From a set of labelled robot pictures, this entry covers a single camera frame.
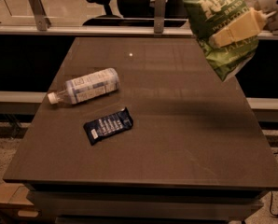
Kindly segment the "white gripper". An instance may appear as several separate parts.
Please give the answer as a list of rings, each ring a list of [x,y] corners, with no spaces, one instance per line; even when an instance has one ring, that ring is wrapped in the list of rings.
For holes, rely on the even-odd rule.
[[[258,35],[264,28],[278,35],[278,0],[257,0],[252,7],[209,38],[209,44],[220,49]]]

